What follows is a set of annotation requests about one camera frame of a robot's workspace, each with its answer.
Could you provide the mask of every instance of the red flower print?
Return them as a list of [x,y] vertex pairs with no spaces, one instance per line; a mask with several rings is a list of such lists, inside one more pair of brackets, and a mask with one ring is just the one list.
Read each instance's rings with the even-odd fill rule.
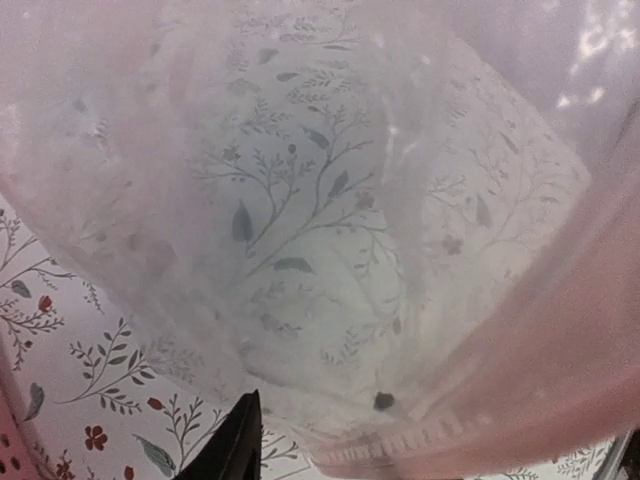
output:
[[62,460],[56,465],[56,478],[59,480],[73,480],[76,476],[71,473],[71,460]]
[[53,302],[49,295],[43,295],[40,297],[40,300],[38,300],[38,309],[42,313],[49,313],[51,311],[51,307],[53,307]]
[[153,397],[147,400],[147,405],[149,405],[154,410],[162,410],[164,408],[164,405],[162,405],[162,402],[157,398],[153,398]]
[[87,439],[84,441],[87,450],[93,450],[94,448],[101,452],[104,450],[104,444],[107,443],[109,437],[104,433],[100,425],[95,427],[87,427],[84,429],[84,433],[87,434]]

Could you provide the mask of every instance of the floral pattern background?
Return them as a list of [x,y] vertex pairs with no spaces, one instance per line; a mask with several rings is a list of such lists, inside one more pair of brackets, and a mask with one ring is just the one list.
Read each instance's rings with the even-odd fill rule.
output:
[[[118,309],[61,270],[0,198],[2,384],[46,480],[172,478],[224,418],[157,377]],[[590,480],[610,442],[483,480]],[[265,426],[263,478],[322,478]]]

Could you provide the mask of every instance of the translucent plastic bag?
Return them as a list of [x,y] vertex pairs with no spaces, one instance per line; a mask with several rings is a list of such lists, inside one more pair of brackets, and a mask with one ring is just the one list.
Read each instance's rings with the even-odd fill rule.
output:
[[[526,30],[481,35],[505,5],[464,3],[2,6],[0,189],[154,369],[219,404],[259,388],[325,473],[490,472],[610,434],[638,413],[615,409],[637,391],[635,177],[572,211],[578,153],[610,155],[632,103],[593,83],[549,108]],[[499,47],[514,61],[479,56]],[[619,121],[589,146],[571,119],[599,102]]]

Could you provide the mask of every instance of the gray leaf print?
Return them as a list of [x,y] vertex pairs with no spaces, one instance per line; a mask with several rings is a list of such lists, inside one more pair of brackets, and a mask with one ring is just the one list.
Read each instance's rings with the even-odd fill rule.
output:
[[250,242],[253,238],[253,225],[251,224],[251,216],[249,215],[249,211],[247,207],[244,206],[242,200],[240,200],[240,205],[238,206],[238,210],[233,216],[233,224],[231,226],[231,233],[233,235],[233,239],[236,242]]
[[325,45],[323,48],[326,48],[327,50],[341,50],[345,52],[351,50],[347,47],[343,47],[342,45]]
[[300,270],[304,273],[314,273],[313,268],[304,258],[289,257],[278,260],[273,264],[273,269],[280,270]]
[[22,280],[14,280],[11,282],[11,291],[17,293],[22,298],[31,298],[31,292]]
[[349,181],[349,172],[346,170],[342,172],[333,182],[333,187],[331,187],[331,191],[329,192],[329,198],[335,197],[338,195],[344,187],[347,186],[347,182]]
[[264,65],[269,63],[277,54],[278,50],[275,48],[263,48],[258,52],[258,64]]
[[32,383],[31,388],[29,389],[29,393],[31,394],[31,403],[29,404],[29,410],[27,411],[26,417],[24,417],[24,421],[28,422],[29,420],[33,420],[40,413],[40,409],[42,408],[42,404],[44,403],[44,390],[37,383]]
[[520,153],[520,149],[518,149],[518,147],[516,147],[516,144],[513,143],[513,140],[511,140],[509,137],[507,137],[504,133],[502,132],[498,132],[500,134],[500,136],[503,138],[504,143],[507,144],[507,147],[509,147],[509,149],[515,153],[516,155],[518,153]]
[[320,132],[307,127],[302,127],[302,130],[304,130],[307,138],[318,145],[321,149],[326,150],[327,148],[329,148],[329,140],[327,140],[327,137],[322,135]]
[[146,440],[139,435],[134,435],[133,437],[142,444],[144,454],[149,460],[151,460],[151,463],[158,467],[165,477],[173,477],[176,470],[176,464],[173,463],[171,456],[164,449],[154,445],[149,440]]
[[298,73],[293,73],[293,72],[279,73],[278,75],[276,75],[276,78],[280,82],[288,82],[292,78],[296,78],[298,75],[299,75]]
[[491,211],[484,198],[477,195],[477,207],[476,207],[476,221],[478,225],[485,228],[491,228],[493,226],[493,220],[491,219]]

